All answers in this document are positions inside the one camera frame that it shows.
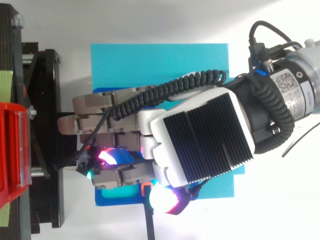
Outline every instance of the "metal rod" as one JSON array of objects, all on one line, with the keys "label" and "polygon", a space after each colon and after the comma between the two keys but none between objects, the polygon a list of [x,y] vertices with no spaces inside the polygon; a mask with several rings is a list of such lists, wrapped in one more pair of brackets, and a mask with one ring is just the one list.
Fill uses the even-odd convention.
[{"label": "metal rod", "polygon": [[32,167],[31,168],[31,177],[44,177],[44,171],[42,171],[42,168],[37,166],[37,167]]},{"label": "metal rod", "polygon": [[33,54],[22,54],[22,64],[30,65],[33,58]]}]

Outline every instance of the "coiled black cable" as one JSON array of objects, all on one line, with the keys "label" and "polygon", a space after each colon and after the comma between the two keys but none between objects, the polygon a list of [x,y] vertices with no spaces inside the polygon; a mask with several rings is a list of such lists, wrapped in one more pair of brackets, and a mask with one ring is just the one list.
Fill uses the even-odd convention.
[{"label": "coiled black cable", "polygon": [[143,107],[157,106],[171,96],[194,88],[207,85],[217,85],[220,87],[224,84],[226,78],[227,74],[219,70],[201,71],[189,76],[179,77],[173,81],[151,87],[112,107],[112,118],[115,121],[119,121],[132,114],[136,114]]},{"label": "coiled black cable", "polygon": [[280,132],[255,145],[255,154],[263,154],[285,143],[294,131],[295,120],[282,98],[267,84],[260,82],[259,86],[251,88],[252,94],[259,99],[271,114]]}]

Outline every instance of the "black stand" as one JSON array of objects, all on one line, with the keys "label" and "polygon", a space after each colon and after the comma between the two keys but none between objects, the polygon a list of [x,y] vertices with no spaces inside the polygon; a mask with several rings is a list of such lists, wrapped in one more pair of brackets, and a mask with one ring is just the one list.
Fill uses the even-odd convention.
[{"label": "black stand", "polygon": [[144,187],[144,214],[145,214],[145,223],[146,223],[146,234],[147,234],[147,239],[148,240],[155,240],[155,228],[154,228],[154,210],[150,206],[150,201],[149,201],[149,195],[151,192],[151,187],[150,186],[145,186]]}]

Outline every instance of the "cable connector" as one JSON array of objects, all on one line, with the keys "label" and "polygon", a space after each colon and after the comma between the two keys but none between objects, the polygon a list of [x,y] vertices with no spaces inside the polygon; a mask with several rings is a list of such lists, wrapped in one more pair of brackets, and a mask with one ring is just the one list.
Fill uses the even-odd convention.
[{"label": "cable connector", "polygon": [[262,42],[255,43],[249,46],[250,58],[249,58],[249,67],[250,71],[260,68],[261,64],[268,63],[271,60],[271,57],[268,53],[268,49],[265,44]]}]

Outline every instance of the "red plastic bin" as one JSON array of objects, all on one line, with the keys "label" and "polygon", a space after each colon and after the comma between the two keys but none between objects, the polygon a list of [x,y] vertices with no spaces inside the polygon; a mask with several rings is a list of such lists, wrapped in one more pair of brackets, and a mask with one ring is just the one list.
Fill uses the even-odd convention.
[{"label": "red plastic bin", "polygon": [[29,124],[25,107],[0,102],[0,209],[31,184]]}]

